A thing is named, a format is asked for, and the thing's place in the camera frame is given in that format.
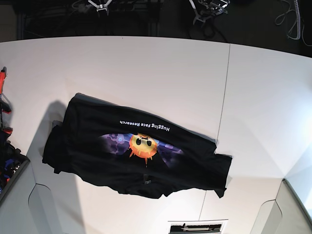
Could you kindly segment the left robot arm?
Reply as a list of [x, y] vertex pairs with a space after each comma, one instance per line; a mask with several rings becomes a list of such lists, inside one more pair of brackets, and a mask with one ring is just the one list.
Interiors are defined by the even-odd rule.
[[209, 19], [212, 19], [223, 13], [227, 14], [226, 7], [230, 4], [229, 0], [189, 0], [189, 3], [194, 11], [195, 17], [193, 25], [197, 22], [205, 24]]

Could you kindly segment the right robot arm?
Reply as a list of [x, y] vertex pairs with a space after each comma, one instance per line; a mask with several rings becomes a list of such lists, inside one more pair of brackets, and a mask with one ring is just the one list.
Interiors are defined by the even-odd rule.
[[88, 0], [88, 2], [94, 6], [99, 11], [105, 11], [106, 15], [109, 15], [109, 5], [112, 2], [112, 0], [106, 0], [105, 3], [102, 3], [102, 1], [99, 1], [99, 3], [95, 3], [93, 0]]

